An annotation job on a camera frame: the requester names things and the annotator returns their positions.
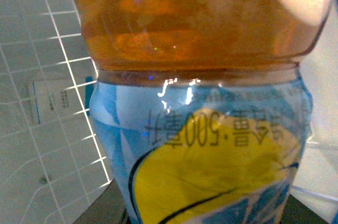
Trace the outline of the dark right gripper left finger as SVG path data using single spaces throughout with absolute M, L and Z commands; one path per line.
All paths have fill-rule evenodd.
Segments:
M 128 213 L 123 196 L 115 180 L 82 213 L 73 224 L 125 224 Z

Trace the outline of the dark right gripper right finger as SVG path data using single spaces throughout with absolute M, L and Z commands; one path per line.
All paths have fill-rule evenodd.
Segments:
M 294 195 L 287 199 L 282 218 L 279 223 L 328 223 L 325 219 L 312 211 Z

